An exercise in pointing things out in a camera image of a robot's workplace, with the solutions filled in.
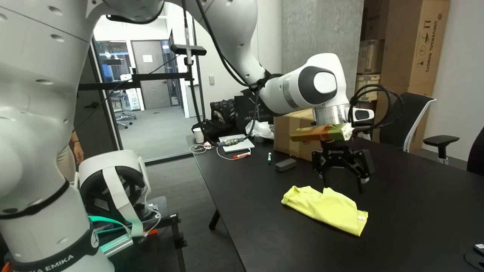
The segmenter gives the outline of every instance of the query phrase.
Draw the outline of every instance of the light switch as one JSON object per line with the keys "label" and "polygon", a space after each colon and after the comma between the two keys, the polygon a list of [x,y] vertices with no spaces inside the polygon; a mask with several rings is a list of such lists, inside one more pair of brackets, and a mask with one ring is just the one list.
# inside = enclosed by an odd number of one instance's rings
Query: light switch
{"label": "light switch", "polygon": [[209,82],[210,82],[211,86],[215,85],[215,76],[214,75],[209,75]]}

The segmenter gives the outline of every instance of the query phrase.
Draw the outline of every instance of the table leg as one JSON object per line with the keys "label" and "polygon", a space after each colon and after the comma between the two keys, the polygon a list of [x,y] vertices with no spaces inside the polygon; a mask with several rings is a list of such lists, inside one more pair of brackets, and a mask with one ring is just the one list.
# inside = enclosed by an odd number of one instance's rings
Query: table leg
{"label": "table leg", "polygon": [[215,210],[215,213],[213,214],[212,220],[210,221],[209,224],[209,229],[214,230],[215,226],[217,225],[218,219],[220,219],[220,213],[218,210]]}

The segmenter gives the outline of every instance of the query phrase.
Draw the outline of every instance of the grey door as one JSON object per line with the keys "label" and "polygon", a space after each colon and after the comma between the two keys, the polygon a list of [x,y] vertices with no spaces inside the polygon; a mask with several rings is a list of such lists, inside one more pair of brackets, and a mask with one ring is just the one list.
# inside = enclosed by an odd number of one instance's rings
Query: grey door
{"label": "grey door", "polygon": [[[139,74],[147,74],[164,63],[161,41],[132,41],[136,69]],[[165,73],[161,67],[155,73]],[[171,106],[167,80],[141,82],[141,93],[145,109]]]}

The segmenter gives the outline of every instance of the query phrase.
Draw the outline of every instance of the red marker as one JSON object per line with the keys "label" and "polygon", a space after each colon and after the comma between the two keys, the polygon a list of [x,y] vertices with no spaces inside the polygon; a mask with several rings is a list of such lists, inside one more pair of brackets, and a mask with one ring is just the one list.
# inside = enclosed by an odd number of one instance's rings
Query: red marker
{"label": "red marker", "polygon": [[239,155],[235,155],[234,156],[234,159],[240,159],[240,158],[244,158],[244,157],[247,157],[247,156],[250,156],[251,155],[251,152],[247,152],[247,153],[242,153],[242,154],[239,154]]}

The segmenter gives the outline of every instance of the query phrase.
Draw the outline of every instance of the paper sign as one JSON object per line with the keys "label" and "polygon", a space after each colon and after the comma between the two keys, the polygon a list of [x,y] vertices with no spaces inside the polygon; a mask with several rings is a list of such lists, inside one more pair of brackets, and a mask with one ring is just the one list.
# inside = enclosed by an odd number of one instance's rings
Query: paper sign
{"label": "paper sign", "polygon": [[152,55],[143,55],[143,62],[153,62]]}

